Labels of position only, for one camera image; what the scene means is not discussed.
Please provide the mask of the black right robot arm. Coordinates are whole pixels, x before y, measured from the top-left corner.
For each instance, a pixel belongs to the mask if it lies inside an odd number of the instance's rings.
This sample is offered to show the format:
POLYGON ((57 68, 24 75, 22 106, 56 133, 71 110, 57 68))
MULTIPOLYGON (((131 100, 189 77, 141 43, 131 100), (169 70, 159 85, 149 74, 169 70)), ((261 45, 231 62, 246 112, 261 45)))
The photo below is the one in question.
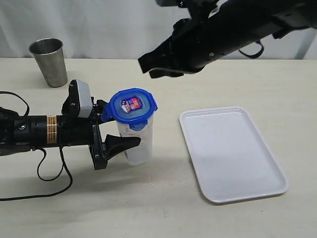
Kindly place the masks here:
POLYGON ((151 78, 180 77, 204 67, 268 35, 280 39, 293 31, 316 28, 314 0, 159 0, 162 7, 185 8, 172 34, 157 48, 139 57, 151 78))

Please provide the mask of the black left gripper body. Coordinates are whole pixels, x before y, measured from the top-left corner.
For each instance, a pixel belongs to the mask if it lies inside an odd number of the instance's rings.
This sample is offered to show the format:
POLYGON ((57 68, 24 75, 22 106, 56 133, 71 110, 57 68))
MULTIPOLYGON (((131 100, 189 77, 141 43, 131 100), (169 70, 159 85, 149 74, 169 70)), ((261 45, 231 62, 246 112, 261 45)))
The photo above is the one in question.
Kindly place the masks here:
POLYGON ((77 83, 72 80, 68 86, 68 96, 61 109, 60 132, 58 141, 63 146, 87 145, 95 170, 107 167, 105 145, 103 143, 100 125, 93 125, 93 109, 88 118, 79 118, 79 96, 77 83))

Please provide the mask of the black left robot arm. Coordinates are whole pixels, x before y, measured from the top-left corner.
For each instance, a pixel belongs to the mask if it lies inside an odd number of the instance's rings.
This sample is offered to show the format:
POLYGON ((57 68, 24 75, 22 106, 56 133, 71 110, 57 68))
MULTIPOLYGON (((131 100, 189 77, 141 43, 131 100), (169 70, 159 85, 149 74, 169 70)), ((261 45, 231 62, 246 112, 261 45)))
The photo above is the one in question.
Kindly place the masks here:
POLYGON ((109 159, 128 149, 139 146, 141 138, 107 135, 102 138, 99 126, 113 121, 102 119, 102 110, 108 103, 94 101, 89 85, 72 80, 68 97, 60 115, 31 116, 1 108, 0 154, 1 156, 31 150, 87 145, 95 170, 105 169, 109 159))

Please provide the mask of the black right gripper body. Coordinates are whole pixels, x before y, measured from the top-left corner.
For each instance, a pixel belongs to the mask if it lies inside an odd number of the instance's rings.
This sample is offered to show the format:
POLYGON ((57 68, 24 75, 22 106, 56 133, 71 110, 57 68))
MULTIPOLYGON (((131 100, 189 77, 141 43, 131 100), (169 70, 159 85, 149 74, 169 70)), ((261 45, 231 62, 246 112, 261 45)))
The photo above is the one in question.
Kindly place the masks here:
POLYGON ((190 18, 178 20, 173 25, 173 32, 169 38, 162 42, 153 51, 138 58, 142 73, 149 73, 152 79, 160 77, 181 77, 185 74, 195 74, 203 70, 203 67, 194 68, 185 63, 181 53, 173 46, 173 40, 180 35, 190 23, 190 18))

